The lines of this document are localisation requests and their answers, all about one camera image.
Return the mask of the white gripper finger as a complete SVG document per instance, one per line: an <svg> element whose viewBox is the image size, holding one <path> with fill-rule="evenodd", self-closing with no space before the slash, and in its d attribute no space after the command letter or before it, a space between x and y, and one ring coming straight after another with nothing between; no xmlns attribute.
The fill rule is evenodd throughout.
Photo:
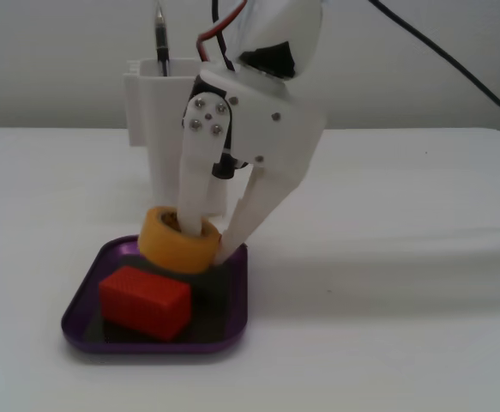
<svg viewBox="0 0 500 412"><path fill-rule="evenodd" d="M254 167L221 235L214 262L223 264L297 187L298 176L293 173Z"/></svg>
<svg viewBox="0 0 500 412"><path fill-rule="evenodd" d="M230 120L230 108L218 94L200 93L186 107L177 206L178 223L185 234L202 231L209 182L222 156Z"/></svg>

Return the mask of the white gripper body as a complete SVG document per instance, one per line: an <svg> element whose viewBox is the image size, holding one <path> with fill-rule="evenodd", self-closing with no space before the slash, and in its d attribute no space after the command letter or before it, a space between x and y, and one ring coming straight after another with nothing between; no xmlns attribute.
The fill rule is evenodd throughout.
<svg viewBox="0 0 500 412"><path fill-rule="evenodd" d="M200 93L220 95L231 112L224 150L212 177L230 179L247 163L293 173L300 184L325 126L318 110L291 96L284 82L249 69L232 72L204 64L191 98Z"/></svg>

